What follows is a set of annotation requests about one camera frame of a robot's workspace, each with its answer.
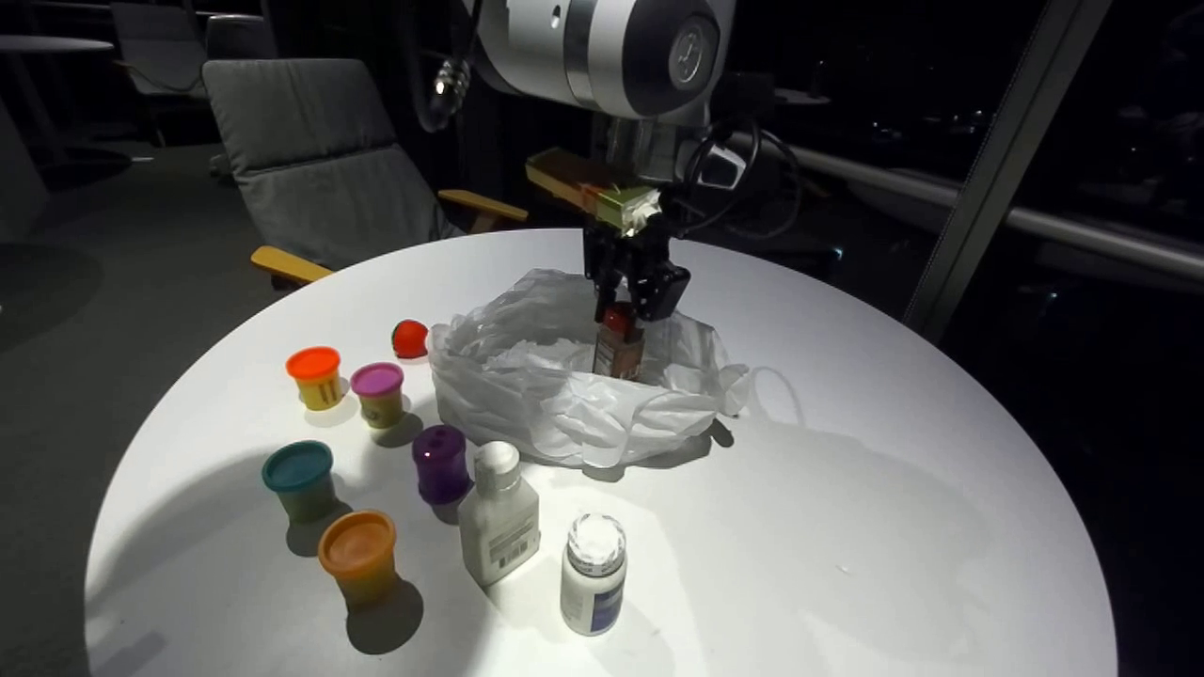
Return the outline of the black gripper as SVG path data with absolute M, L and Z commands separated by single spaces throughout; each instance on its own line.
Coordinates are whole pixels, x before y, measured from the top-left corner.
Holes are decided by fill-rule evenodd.
M 662 225 L 645 225 L 630 238 L 622 230 L 593 221 L 584 230 L 584 272 L 596 286 L 593 325 L 606 330 L 623 330 L 623 302 L 618 286 L 629 286 L 643 325 L 668 321 L 687 286 L 687 272 L 668 258 L 668 233 Z

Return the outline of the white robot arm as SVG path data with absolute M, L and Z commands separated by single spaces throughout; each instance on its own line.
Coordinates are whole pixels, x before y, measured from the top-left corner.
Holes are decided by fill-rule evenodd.
M 712 129 L 736 0 L 461 0 L 504 93 L 606 116 L 601 166 L 684 186 Z

